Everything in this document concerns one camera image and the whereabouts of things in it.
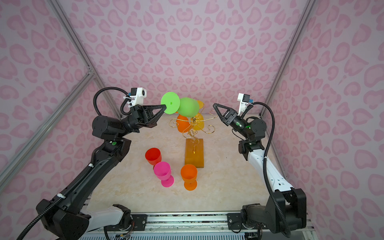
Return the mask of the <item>orange wine glass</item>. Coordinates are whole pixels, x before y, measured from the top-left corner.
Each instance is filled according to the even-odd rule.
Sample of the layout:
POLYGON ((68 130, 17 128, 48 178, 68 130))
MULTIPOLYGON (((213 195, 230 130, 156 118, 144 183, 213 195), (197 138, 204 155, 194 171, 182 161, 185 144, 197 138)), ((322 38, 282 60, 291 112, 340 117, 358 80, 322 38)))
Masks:
POLYGON ((182 115, 178 115, 176 123, 180 133, 187 133, 192 127, 189 119, 182 115))
POLYGON ((187 164, 181 169, 181 177, 184 181, 184 187, 188 191, 193 191, 197 188, 198 170, 194 165, 187 164))

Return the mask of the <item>green wine glass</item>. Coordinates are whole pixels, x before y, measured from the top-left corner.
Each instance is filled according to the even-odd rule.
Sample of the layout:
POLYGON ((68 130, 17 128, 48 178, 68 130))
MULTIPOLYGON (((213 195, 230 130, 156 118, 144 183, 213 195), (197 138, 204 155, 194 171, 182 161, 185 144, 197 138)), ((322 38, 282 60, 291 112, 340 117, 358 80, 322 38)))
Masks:
POLYGON ((192 118, 198 114, 200 105, 197 100, 192 98, 180 98, 174 92, 163 95, 161 105, 166 106, 165 113, 168 115, 178 113, 186 118, 192 118))

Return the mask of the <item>red wine glass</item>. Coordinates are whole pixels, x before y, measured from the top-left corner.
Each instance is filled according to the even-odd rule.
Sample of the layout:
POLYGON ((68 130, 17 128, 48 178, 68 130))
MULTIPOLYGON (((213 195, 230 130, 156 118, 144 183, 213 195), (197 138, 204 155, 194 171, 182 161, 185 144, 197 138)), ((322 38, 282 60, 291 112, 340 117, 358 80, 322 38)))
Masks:
POLYGON ((158 148, 151 148, 146 151, 145 158, 150 165, 155 167, 156 164, 162 161, 161 151, 158 148))

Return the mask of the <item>pink wine glass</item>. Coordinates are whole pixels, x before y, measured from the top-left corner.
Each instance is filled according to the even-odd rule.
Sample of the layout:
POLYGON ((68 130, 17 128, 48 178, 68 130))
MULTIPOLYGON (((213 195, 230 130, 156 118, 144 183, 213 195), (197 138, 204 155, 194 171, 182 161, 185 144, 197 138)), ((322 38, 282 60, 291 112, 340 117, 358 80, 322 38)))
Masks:
POLYGON ((169 163, 159 162, 154 166, 154 173, 165 188, 171 187, 175 180, 172 176, 172 169, 169 163))

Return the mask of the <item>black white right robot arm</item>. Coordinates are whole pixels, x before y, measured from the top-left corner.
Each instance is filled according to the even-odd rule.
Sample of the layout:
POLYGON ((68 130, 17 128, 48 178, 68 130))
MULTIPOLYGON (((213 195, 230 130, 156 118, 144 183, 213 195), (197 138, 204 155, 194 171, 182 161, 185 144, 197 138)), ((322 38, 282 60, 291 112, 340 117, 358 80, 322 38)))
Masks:
POLYGON ((215 103, 214 110, 226 126, 243 136, 239 142, 239 153, 263 178, 269 198, 266 205, 250 204, 241 209, 243 228, 267 228, 270 232, 281 233, 286 238, 292 231, 304 229, 307 225, 307 196, 302 189, 296 189, 278 171, 268 157, 275 130, 272 120, 271 132, 266 146, 267 124, 259 117, 245 117, 234 109, 215 103))

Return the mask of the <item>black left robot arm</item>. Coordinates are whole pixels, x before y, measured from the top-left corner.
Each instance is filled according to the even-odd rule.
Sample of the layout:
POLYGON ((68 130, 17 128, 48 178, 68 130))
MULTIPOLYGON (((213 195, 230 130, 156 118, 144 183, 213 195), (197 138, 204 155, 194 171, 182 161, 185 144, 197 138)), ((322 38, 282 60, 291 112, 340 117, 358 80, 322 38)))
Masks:
POLYGON ((120 230, 133 227, 131 211, 114 204, 106 210, 84 212, 83 205, 102 179, 128 154, 130 133, 139 133, 141 128, 153 128, 166 110, 165 105, 131 107, 128 115, 119 120, 103 115, 94 118, 93 136, 103 143, 93 150, 90 163, 81 173, 52 200, 41 200, 36 207, 38 216, 32 221, 43 223, 61 240, 78 240, 83 234, 115 226, 120 230))

